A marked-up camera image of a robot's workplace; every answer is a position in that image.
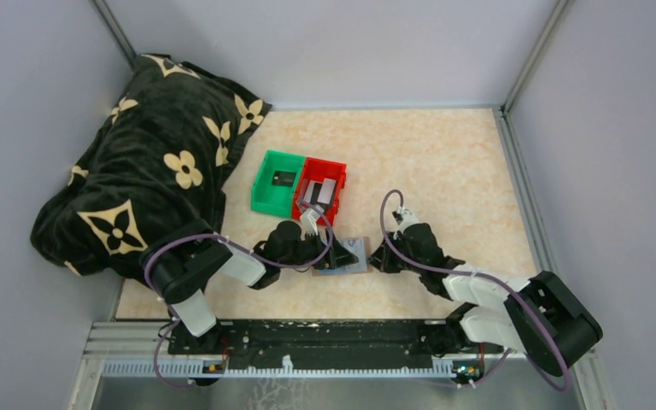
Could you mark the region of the silver credit card black stripe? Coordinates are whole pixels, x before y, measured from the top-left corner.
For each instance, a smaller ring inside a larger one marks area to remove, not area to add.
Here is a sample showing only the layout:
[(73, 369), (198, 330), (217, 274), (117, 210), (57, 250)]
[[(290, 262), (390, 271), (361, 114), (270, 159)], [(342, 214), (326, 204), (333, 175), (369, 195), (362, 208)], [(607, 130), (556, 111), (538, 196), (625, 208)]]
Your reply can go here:
[(302, 200), (311, 204), (323, 204), (330, 207), (333, 203), (336, 188), (337, 182), (335, 179), (310, 180), (307, 183)]

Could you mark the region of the brown leather card holder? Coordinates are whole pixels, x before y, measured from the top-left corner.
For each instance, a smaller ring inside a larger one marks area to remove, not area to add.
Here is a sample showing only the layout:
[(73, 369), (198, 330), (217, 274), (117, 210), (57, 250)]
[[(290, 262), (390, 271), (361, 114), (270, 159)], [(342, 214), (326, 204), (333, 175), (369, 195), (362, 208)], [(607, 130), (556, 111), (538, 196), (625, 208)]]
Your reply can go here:
[(369, 255), (369, 237), (349, 237), (342, 239), (337, 243), (334, 250), (332, 261), (336, 262), (336, 266), (314, 270), (312, 275), (318, 277), (367, 273), (370, 271), (368, 263)]

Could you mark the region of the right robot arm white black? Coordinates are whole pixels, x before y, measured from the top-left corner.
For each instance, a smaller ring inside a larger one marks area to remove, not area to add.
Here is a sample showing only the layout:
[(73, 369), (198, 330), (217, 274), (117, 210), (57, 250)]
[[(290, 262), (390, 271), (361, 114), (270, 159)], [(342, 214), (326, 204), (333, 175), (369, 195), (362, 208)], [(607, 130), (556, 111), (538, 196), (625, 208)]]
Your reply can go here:
[(604, 337), (554, 272), (509, 278), (476, 271), (446, 255), (426, 223), (387, 232), (369, 262), (384, 273), (415, 272), (431, 294), (459, 303), (430, 338), (441, 354), (487, 343), (525, 354), (541, 371), (560, 377)]

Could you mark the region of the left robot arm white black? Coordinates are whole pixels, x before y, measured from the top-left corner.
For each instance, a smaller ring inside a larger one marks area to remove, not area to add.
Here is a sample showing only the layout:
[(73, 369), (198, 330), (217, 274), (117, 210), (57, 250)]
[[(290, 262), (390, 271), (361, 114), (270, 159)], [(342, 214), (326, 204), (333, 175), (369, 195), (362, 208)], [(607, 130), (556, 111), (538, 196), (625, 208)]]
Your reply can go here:
[(198, 219), (149, 246), (138, 261), (144, 282), (189, 332), (190, 345), (209, 354), (222, 341), (217, 317), (204, 295), (209, 280), (222, 274), (261, 290), (276, 282), (284, 268), (334, 270), (360, 261), (331, 229), (325, 234), (305, 232), (296, 222), (284, 220), (267, 240), (246, 249)]

